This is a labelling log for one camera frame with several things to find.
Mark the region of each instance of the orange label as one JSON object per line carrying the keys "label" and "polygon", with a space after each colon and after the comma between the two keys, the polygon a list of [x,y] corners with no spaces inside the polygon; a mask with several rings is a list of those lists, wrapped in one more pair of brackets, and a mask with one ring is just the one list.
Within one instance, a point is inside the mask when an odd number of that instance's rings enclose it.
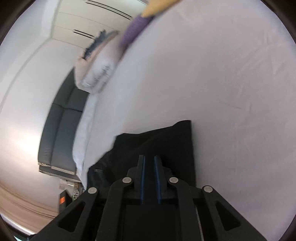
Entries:
{"label": "orange label", "polygon": [[61,198],[59,199],[59,203],[60,203],[60,204],[64,203],[65,201],[66,201],[65,197],[61,197]]}

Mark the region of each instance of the sofa cushion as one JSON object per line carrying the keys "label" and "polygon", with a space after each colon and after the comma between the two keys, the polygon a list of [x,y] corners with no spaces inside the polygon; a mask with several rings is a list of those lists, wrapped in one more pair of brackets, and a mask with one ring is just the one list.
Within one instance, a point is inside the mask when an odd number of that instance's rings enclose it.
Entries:
{"label": "sofa cushion", "polygon": [[87,96],[87,92],[79,90],[77,87],[75,87],[71,93],[70,98],[68,99],[68,103],[65,106],[65,108],[78,110],[82,112]]}
{"label": "sofa cushion", "polygon": [[50,108],[39,145],[39,165],[51,166],[54,142],[56,139],[57,130],[62,118],[63,111],[64,108],[60,107],[57,104],[52,104],[52,107]]}
{"label": "sofa cushion", "polygon": [[74,70],[72,69],[62,83],[53,103],[65,107],[74,88]]}
{"label": "sofa cushion", "polygon": [[75,175],[76,164],[72,157],[72,148],[81,114],[76,110],[64,110],[54,144],[52,169]]}

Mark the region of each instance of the bed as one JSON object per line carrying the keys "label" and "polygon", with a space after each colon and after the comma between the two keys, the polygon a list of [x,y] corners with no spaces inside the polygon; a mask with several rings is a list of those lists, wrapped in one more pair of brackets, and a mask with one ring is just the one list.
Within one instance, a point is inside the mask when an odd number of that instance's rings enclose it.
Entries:
{"label": "bed", "polygon": [[[296,214],[295,76],[296,44],[264,3],[182,0],[142,32],[84,111],[77,175],[86,185],[117,135],[189,119],[197,186],[213,186],[279,240]],[[75,145],[81,128],[85,145]]]}

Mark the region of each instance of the pillow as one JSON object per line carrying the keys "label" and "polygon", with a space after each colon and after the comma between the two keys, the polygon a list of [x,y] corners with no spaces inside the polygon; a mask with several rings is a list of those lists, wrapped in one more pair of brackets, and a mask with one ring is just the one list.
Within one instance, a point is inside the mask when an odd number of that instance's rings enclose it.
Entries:
{"label": "pillow", "polygon": [[120,42],[120,46],[126,46],[131,44],[135,38],[143,31],[143,29],[150,23],[153,17],[143,18],[141,15],[138,15],[130,23],[126,29],[123,38]]}
{"label": "pillow", "polygon": [[151,0],[145,10],[142,12],[141,16],[143,18],[154,16],[166,10],[178,1],[179,0]]}
{"label": "pillow", "polygon": [[115,71],[125,50],[119,46],[121,35],[117,35],[97,55],[93,64],[85,75],[82,85],[89,93],[100,92]]}
{"label": "pillow", "polygon": [[79,56],[75,63],[75,84],[78,89],[84,90],[89,92],[88,90],[84,89],[82,85],[82,81],[85,77],[85,75],[88,73],[93,61],[95,60],[98,53],[102,51],[102,49],[107,45],[107,43],[110,42],[116,35],[118,34],[118,31],[112,31],[108,35],[106,35],[106,38],[104,41],[99,42],[96,40],[88,47],[86,48]]}

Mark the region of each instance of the dark gray sofa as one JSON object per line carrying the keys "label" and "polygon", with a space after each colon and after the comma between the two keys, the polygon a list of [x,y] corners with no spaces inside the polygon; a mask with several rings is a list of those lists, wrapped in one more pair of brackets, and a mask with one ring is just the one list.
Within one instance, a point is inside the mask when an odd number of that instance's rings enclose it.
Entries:
{"label": "dark gray sofa", "polygon": [[75,86],[71,70],[55,96],[43,128],[38,152],[40,172],[80,182],[72,148],[87,96],[87,92]]}

